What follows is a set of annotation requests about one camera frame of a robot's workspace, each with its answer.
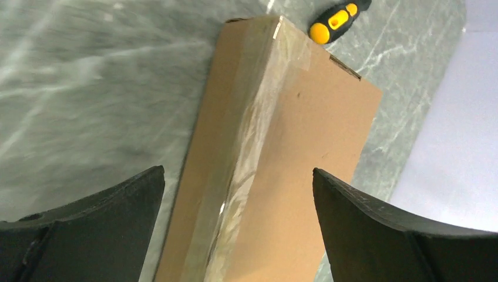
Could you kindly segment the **brown cardboard express box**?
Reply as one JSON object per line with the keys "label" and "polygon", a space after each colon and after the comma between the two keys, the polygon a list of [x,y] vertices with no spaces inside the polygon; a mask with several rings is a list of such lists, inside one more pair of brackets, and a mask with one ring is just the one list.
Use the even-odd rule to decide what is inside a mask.
{"label": "brown cardboard express box", "polygon": [[382,91],[283,16],[219,34],[156,281],[313,281],[312,171],[350,181]]}

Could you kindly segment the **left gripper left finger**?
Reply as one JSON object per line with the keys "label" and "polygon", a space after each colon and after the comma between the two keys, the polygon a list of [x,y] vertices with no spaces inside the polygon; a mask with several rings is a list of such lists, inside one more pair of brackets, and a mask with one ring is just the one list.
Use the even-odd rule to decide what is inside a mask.
{"label": "left gripper left finger", "polygon": [[165,187],[153,166],[75,202],[1,222],[2,281],[138,281]]}

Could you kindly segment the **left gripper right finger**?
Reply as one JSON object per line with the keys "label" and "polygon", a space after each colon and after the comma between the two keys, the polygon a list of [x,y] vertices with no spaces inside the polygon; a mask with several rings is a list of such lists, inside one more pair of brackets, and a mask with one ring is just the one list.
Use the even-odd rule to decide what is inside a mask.
{"label": "left gripper right finger", "polygon": [[334,281],[496,281],[497,234],[407,212],[323,169],[313,195]]}

